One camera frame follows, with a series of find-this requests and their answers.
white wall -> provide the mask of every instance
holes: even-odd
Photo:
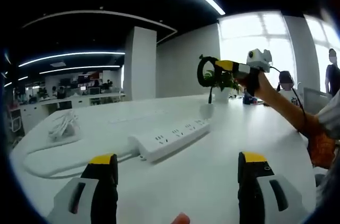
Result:
[[[119,70],[104,70],[103,71],[103,83],[106,83],[107,80],[112,81],[113,87],[120,88],[121,87],[121,68]]]
[[[199,56],[220,59],[217,24],[209,25],[178,36],[157,47],[156,97],[177,97],[203,94],[197,81]]]
[[[58,89],[60,79],[65,79],[65,78],[72,79],[73,77],[78,76],[79,74],[80,72],[70,73],[70,74],[51,75],[51,76],[45,77],[45,88],[46,88],[47,94],[49,96],[52,96],[52,87],[56,86]]]
[[[303,87],[320,90],[320,75],[313,37],[305,18],[284,16],[291,35],[296,62],[297,81]]]

desk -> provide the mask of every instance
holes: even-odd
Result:
[[[34,128],[38,123],[40,123],[43,119],[45,119],[50,114],[50,110],[48,107],[53,104],[58,104],[61,102],[71,102],[72,108],[80,108],[90,106],[91,99],[100,99],[100,98],[120,98],[125,96],[122,93],[104,93],[97,95],[85,95],[78,97],[68,97],[64,99],[51,99],[40,101],[35,104],[28,104],[18,106],[11,111],[20,110],[22,126],[25,134],[27,134],[32,128]]]
[[[40,162],[53,165],[58,160],[72,162],[91,153],[114,152],[127,144],[130,134],[199,117],[199,107],[207,99],[189,96],[75,109],[83,139],[52,149]],[[240,99],[214,105],[211,132],[194,144],[157,164],[138,158],[119,164],[118,223],[170,223],[180,212],[192,223],[238,223],[237,161],[239,152],[245,150],[264,154],[274,173],[284,175],[302,194],[305,208],[314,209],[315,179],[302,136],[270,107],[245,106]],[[53,113],[33,128],[10,156],[27,197],[44,216],[52,209],[55,194],[70,179],[31,176],[22,162],[26,152],[46,144],[43,135],[48,125],[64,112]],[[146,115],[117,122],[140,114]]]

ceiling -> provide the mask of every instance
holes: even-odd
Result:
[[[319,15],[317,0],[215,0],[226,15],[257,10],[281,10],[293,14]],[[204,0],[4,0],[1,16],[3,46],[15,65],[41,56],[74,51],[124,51],[126,35],[134,26],[157,31],[157,40],[173,33],[162,25],[125,16],[101,13],[76,13],[51,16],[66,11],[108,11],[139,16],[167,25],[178,36],[212,24],[220,17]],[[25,25],[39,18],[44,18]],[[123,64],[123,56],[69,57],[68,67]],[[30,65],[20,74],[51,70],[51,61]]]

power strip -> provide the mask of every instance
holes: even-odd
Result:
[[[129,141],[139,149],[143,159],[154,162],[209,131],[206,120],[187,120],[169,129],[129,136]]]

finger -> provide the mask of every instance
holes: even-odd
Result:
[[[181,212],[171,224],[190,224],[190,218]]]

